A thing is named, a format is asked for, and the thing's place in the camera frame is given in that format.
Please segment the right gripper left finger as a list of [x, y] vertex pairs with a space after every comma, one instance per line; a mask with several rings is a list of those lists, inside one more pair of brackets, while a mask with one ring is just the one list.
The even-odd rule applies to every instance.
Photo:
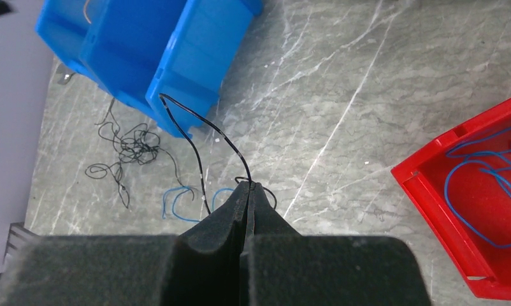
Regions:
[[36, 237], [0, 276], [0, 305], [247, 305], [250, 184], [181, 235]]

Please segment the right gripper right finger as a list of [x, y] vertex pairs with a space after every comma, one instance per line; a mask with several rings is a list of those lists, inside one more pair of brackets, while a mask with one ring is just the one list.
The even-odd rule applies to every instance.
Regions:
[[389, 236], [303, 236], [250, 184], [240, 305], [430, 305], [419, 264]]

